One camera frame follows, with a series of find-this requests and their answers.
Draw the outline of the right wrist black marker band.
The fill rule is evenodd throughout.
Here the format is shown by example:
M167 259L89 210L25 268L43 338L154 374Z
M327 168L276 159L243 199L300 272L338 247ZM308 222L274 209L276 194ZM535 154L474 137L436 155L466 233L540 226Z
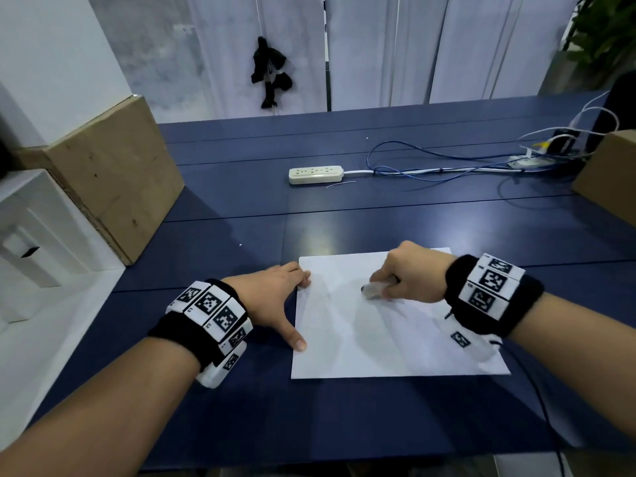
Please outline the right wrist black marker band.
M545 287L524 269L484 253L458 257L445 273L449 312L441 332L479 364L498 347L543 296Z

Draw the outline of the small grey eraser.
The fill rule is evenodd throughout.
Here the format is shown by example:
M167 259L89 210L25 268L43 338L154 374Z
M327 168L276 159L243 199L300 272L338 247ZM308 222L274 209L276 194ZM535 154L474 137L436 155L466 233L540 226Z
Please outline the small grey eraser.
M394 286L395 284L396 283L393 280L382 282L368 282L361 287L361 294L366 299L383 299L385 289Z

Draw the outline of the white curtain panels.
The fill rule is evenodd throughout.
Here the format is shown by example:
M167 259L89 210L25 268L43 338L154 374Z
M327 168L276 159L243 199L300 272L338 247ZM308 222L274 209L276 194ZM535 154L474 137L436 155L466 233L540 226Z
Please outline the white curtain panels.
M211 86L234 119L537 95L578 0L187 0ZM263 110L258 37L293 87Z

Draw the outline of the left wrist black marker band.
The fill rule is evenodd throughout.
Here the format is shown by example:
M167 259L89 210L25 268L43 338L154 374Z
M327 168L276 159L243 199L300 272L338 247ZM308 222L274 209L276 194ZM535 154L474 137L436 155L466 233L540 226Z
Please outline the left wrist black marker band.
M237 291L221 280L209 279L191 283L147 335L192 353L200 365L196 379L215 389L247 350L245 338L252 330Z

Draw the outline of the white paper sheet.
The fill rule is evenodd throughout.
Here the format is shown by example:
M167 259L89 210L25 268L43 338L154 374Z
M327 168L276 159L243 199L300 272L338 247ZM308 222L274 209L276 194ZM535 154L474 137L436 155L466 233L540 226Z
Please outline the white paper sheet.
M368 299L362 287L387 252L302 256L312 283L297 293L295 326L307 349L292 357L293 380L509 375L497 337L465 332L446 302Z

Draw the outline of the wrist black marker band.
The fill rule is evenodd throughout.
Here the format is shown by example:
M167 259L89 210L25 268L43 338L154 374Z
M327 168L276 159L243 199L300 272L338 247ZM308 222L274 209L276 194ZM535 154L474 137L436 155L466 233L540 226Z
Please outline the wrist black marker band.
M484 253L458 257L445 273L449 312L441 332L479 364L498 347L543 296L545 287L524 269Z
M209 279L191 283L147 335L192 353L200 365L196 379L215 389L247 350L245 338L252 330L237 291L221 280Z

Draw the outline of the power strip with plugs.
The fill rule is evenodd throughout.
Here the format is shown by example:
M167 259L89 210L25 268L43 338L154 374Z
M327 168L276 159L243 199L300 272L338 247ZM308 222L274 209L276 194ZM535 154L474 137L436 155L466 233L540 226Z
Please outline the power strip with plugs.
M511 170L539 170L552 167L557 161L533 152L510 156L505 163Z

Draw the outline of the black hanging cloth object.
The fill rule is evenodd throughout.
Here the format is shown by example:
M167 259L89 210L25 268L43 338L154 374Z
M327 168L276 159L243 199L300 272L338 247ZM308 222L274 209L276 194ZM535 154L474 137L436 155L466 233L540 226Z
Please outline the black hanging cloth object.
M261 104L263 110L277 107L275 92L289 91L293 87L291 77L282 69L288 58L279 50L271 47L263 36L258 37L258 48L253 56L254 71L250 77L252 84L262 82L265 97Z

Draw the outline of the white open box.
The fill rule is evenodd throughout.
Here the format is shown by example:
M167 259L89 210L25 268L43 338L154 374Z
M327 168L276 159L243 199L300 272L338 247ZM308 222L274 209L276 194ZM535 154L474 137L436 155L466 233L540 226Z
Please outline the white open box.
M124 269L46 170L0 180L0 331L59 303L99 312Z

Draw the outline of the person's right hand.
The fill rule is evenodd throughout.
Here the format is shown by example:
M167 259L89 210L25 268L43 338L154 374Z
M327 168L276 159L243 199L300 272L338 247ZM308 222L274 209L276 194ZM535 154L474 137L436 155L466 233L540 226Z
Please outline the person's right hand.
M387 253L385 263L394 268L401 279L401 298L422 303L437 303L444 299L447 282L446 272L456 256L431 248L425 248L404 241ZM384 276L382 267L370 277L370 282L381 282Z

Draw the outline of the person's right forearm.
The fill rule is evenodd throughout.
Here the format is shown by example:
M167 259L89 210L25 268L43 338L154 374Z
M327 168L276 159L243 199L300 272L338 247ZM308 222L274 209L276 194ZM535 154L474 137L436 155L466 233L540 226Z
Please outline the person's right forearm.
M636 329L545 293L509 337L636 442Z

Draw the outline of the person's left forearm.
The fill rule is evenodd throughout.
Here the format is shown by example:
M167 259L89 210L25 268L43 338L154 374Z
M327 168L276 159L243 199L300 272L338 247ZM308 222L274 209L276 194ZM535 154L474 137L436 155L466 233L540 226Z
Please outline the person's left forearm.
M0 477L133 477L195 381L177 343L144 338L0 452Z

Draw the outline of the person's left hand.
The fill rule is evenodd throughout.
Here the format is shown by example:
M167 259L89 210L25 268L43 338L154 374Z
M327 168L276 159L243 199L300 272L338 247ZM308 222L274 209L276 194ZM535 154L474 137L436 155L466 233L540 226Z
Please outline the person's left hand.
M307 288L311 284L311 272L297 262L290 262L255 273L226 277L223 282L237 292L254 325L275 330L275 318L279 313L285 313L286 300L297 288Z

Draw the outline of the white power strip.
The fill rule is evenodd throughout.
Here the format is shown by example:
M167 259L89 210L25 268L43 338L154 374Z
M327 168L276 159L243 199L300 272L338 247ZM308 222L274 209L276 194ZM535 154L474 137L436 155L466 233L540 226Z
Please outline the white power strip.
M340 183L343 178L344 169L341 166L292 168L288 173L291 185Z

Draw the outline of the black device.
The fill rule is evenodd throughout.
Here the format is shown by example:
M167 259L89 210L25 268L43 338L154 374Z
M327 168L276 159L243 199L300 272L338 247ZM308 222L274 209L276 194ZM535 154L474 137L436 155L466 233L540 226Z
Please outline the black device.
M615 114L618 122L607 111L600 111L592 131L601 135L588 136L585 143L587 153L596 150L606 133L636 129L636 69L615 80L602 107Z

